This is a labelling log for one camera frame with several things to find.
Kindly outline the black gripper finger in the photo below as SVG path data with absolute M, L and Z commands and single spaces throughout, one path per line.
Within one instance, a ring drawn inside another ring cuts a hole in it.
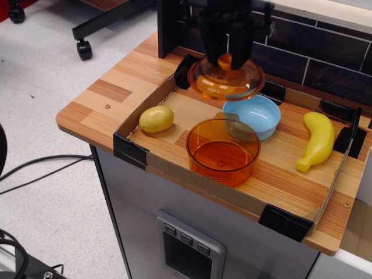
M 227 36 L 224 24 L 210 18 L 198 19 L 199 33 L 208 61 L 218 66 L 218 59 L 227 51 Z
M 250 18 L 233 22 L 230 27 L 229 53 L 232 55 L 232 69 L 241 68 L 251 57 L 253 29 Z

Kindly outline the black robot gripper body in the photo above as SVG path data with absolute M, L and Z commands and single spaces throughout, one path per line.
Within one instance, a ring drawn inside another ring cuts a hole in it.
M 269 1 L 180 1 L 183 20 L 197 27 L 203 38 L 237 33 L 239 35 L 273 32 Z

